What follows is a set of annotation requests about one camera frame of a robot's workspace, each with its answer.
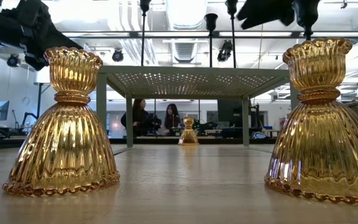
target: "ceiling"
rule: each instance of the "ceiling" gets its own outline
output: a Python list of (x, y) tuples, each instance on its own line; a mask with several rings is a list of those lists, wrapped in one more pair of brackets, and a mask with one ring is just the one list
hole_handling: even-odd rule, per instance
[[(137, 0), (60, 0), (44, 1), (50, 8), (52, 20), (58, 30), (69, 34), (70, 32), (83, 32), (82, 37), (74, 40), (80, 45), (87, 45), (93, 52), (100, 55), (108, 65), (134, 65), (140, 64), (140, 39), (117, 39), (112, 31), (140, 31), (141, 11)], [(218, 15), (216, 30), (231, 31), (231, 22), (225, 0), (152, 0), (152, 6), (147, 13), (147, 30), (167, 31), (185, 29), (187, 31), (203, 30), (205, 25), (199, 22), (206, 13)], [(3, 8), (17, 6), (18, 1), (4, 0)], [(240, 9), (244, 1), (239, 1)], [(321, 0), (319, 5), (319, 19), (313, 26), (314, 31), (358, 31), (358, 0), (347, 1), (347, 7), (341, 9), (343, 1)], [(236, 30), (240, 30), (240, 22), (234, 21)], [(267, 31), (293, 32), (302, 31), (296, 22), (285, 27), (280, 22), (274, 21), (257, 26), (252, 31), (259, 35), (267, 34)], [(106, 38), (87, 38), (89, 31), (110, 32)], [(268, 36), (236, 40), (236, 59), (239, 68), (267, 68), (287, 69), (282, 63), (282, 54), (286, 49), (303, 42), (303, 39), (279, 39)], [(218, 62), (219, 49), (225, 39), (213, 40), (213, 66), (233, 66), (232, 57), (226, 62)], [(353, 49), (347, 55), (347, 78), (340, 90), (342, 99), (358, 100), (358, 39), (352, 39)], [(122, 49), (124, 60), (113, 62), (114, 49)], [(9, 55), (11, 49), (0, 49), (0, 55)], [(169, 38), (148, 39), (145, 47), (147, 64), (178, 67), (208, 67), (209, 66), (209, 42), (208, 39), (181, 39), (173, 41)], [(177, 58), (192, 58), (190, 63)], [(260, 98), (269, 98), (278, 95), (279, 98), (289, 97), (289, 86), (284, 85), (275, 91), (270, 91)]]

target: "camera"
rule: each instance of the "camera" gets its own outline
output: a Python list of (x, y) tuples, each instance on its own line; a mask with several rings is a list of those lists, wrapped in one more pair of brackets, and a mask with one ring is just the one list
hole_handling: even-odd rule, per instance
[(11, 56), (6, 60), (7, 66), (12, 68), (17, 68), (20, 66), (20, 59), (18, 54), (11, 54)]
[(218, 62), (225, 62), (231, 56), (233, 50), (233, 44), (231, 40), (225, 40), (218, 54)]
[(122, 49), (115, 49), (111, 58), (115, 62), (121, 62), (122, 60), (124, 60), (124, 55), (122, 54)]

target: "table surface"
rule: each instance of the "table surface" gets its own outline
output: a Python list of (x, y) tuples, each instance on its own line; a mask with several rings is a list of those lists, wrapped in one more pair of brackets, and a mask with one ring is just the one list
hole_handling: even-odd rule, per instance
[(40, 198), (2, 192), (18, 149), (0, 149), (0, 224), (358, 223), (358, 206), (267, 189), (272, 146), (251, 148), (135, 145), (116, 156), (119, 184)]

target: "glass candlestick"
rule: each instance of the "glass candlestick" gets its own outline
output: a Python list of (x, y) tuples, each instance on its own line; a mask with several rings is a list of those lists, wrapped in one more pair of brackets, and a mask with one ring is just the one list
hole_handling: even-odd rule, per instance
[(194, 118), (183, 118), (185, 129), (183, 130), (180, 138), (179, 145), (181, 146), (196, 146), (198, 145), (197, 135), (193, 130)]
[(25, 139), (4, 191), (14, 195), (63, 195), (106, 187), (119, 180), (104, 126), (87, 105), (103, 62), (84, 50), (45, 52), (57, 104)]
[(265, 181), (297, 197), (358, 203), (358, 115), (336, 101), (349, 40), (326, 38), (288, 49), (290, 81), (301, 103), (280, 131)]

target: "metal table frame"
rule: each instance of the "metal table frame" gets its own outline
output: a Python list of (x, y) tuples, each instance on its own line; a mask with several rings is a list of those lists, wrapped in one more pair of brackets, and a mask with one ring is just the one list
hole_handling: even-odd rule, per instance
[[(187, 73), (195, 75), (229, 75), (229, 76), (249, 76), (249, 77), (272, 77), (265, 83), (260, 83), (256, 88), (246, 91), (238, 95), (183, 95), (169, 94), (161, 95), (154, 93), (138, 93), (136, 90), (130, 90), (116, 75), (118, 73), (128, 74), (150, 74), (158, 73)], [(242, 100), (242, 137), (243, 145), (249, 146), (249, 127), (248, 127), (248, 106), (249, 99), (265, 93), (273, 88), (289, 82), (288, 70), (268, 70), (268, 69), (248, 69), (248, 68), (180, 68), (180, 67), (130, 67), (130, 66), (104, 66), (98, 75), (96, 85), (96, 113), (103, 125), (106, 125), (106, 86), (109, 85), (126, 99), (127, 124), (132, 124), (132, 99), (133, 98), (163, 98), (163, 99), (201, 99), (201, 100)], [(133, 129), (127, 131), (127, 147), (133, 147), (134, 133)]]

